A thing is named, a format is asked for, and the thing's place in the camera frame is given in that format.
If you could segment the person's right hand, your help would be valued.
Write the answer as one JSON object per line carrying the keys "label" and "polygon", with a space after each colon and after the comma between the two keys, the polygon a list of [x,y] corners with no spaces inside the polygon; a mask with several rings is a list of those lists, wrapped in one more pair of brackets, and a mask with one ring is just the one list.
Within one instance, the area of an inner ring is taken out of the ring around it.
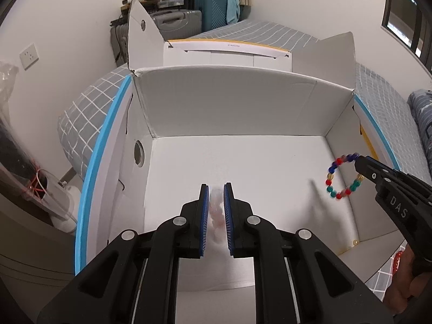
{"label": "person's right hand", "polygon": [[400,257],[398,270],[394,274],[383,300],[384,305],[394,315],[401,314],[408,307],[410,297],[418,298],[431,278],[431,273],[423,273],[414,277],[414,260],[414,253],[410,245],[407,244]]}

